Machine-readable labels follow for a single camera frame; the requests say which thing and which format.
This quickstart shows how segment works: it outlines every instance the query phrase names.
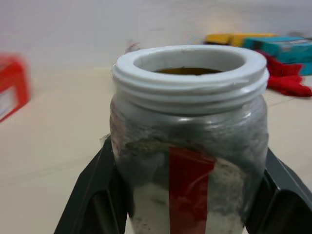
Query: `glass jar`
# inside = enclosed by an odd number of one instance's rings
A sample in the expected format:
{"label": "glass jar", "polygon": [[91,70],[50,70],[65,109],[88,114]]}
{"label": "glass jar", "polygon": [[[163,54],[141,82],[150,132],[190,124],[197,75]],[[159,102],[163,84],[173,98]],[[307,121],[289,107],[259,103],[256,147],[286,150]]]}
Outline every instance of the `glass jar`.
{"label": "glass jar", "polygon": [[241,234],[268,148],[265,58],[160,47],[121,56],[113,77],[111,138],[135,233]]}

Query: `white wall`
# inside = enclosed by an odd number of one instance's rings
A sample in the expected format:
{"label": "white wall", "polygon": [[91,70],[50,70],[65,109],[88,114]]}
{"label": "white wall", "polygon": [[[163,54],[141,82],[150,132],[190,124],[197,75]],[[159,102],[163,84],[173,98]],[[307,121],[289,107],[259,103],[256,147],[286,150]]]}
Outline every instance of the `white wall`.
{"label": "white wall", "polygon": [[1,0],[0,51],[33,70],[111,66],[126,41],[187,44],[217,32],[302,30],[312,35],[309,0]]}

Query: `red fabric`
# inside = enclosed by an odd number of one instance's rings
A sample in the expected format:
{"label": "red fabric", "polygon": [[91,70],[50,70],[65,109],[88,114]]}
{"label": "red fabric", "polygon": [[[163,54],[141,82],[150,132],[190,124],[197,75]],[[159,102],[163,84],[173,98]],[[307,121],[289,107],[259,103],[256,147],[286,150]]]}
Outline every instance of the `red fabric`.
{"label": "red fabric", "polygon": [[270,73],[268,88],[281,94],[296,97],[312,97],[309,86],[303,85],[303,78],[299,75],[301,64],[283,64],[272,56],[259,51],[267,59]]}

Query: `red box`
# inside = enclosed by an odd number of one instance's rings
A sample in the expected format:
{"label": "red box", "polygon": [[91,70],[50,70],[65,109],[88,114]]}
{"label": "red box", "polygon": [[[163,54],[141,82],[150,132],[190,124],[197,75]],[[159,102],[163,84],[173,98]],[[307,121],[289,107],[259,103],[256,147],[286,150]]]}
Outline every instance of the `red box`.
{"label": "red box", "polygon": [[30,100],[25,67],[18,56],[0,54],[0,122]]}

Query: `red tape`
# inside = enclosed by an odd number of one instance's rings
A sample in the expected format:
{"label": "red tape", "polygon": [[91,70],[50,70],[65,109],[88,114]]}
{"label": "red tape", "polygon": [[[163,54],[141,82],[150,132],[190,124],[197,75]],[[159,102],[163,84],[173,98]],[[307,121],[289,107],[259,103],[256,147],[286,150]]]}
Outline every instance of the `red tape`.
{"label": "red tape", "polygon": [[209,173],[215,159],[170,148],[169,212],[171,234],[205,234]]}

